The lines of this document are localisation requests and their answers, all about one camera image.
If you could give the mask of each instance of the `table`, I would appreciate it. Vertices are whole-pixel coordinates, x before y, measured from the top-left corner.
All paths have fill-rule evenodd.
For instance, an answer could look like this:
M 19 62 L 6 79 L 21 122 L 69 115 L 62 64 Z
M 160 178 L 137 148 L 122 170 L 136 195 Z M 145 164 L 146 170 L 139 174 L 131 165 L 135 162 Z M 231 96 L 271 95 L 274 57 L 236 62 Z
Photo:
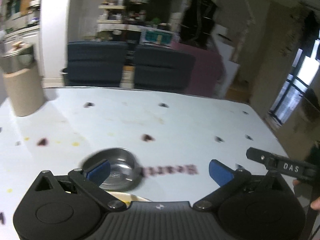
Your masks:
M 249 147 L 286 156 L 245 104 L 108 88 L 48 88 L 45 93 L 48 101 L 30 116 L 16 117 L 8 99 L 0 107 L 0 212 L 6 219 L 0 224 L 1 239 L 19 239 L 12 216 L 41 170 L 65 175 L 101 149 L 126 148 L 143 167 L 196 165 L 198 174 L 148 176 L 129 192 L 153 201 L 188 200 L 191 205 L 219 187 L 209 176 L 210 160 L 264 175 L 263 165 L 247 160 Z M 87 102 L 93 106 L 84 107 Z M 155 140 L 145 142 L 143 134 Z M 37 145 L 42 138 L 46 146 Z M 292 178 L 284 178 L 291 186 Z

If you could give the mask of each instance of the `pink chair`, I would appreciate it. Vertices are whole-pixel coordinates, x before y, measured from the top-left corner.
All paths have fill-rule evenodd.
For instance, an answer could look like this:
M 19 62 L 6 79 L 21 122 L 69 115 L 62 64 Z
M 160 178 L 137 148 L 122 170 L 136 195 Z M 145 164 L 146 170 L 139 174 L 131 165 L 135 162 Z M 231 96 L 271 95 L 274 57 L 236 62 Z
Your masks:
M 190 83 L 184 93 L 211 98 L 217 81 L 224 74 L 224 65 L 218 50 L 204 50 L 177 42 L 172 42 L 171 48 L 196 58 Z

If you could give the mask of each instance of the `ribbed black surface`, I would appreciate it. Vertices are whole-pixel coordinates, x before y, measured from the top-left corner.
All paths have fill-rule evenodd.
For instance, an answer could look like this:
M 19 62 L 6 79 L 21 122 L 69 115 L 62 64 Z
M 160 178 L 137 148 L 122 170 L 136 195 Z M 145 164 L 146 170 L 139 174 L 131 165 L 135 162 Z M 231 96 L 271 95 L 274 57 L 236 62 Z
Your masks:
M 228 237 L 210 213 L 191 209 L 189 202 L 133 202 L 109 214 L 92 240 L 224 240 Z

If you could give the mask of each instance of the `metal bowl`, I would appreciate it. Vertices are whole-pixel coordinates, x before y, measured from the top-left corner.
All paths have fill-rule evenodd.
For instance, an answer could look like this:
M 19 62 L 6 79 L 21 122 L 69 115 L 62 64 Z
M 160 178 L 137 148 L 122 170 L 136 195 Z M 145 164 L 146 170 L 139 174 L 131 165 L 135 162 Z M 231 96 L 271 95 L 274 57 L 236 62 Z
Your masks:
M 107 190 L 124 191 L 136 187 L 141 181 L 141 167 L 133 154 L 123 148 L 103 150 L 90 156 L 82 165 L 87 169 L 102 159 L 110 162 L 110 176 L 100 185 Z

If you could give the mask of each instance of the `beige canister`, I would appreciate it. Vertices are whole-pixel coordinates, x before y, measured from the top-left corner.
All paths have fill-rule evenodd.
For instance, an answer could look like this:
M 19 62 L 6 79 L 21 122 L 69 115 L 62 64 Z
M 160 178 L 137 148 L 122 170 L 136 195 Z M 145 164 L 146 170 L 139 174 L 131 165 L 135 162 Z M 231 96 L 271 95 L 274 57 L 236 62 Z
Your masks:
M 4 85 L 17 116 L 34 113 L 45 102 L 33 45 L 18 42 L 3 55 Z

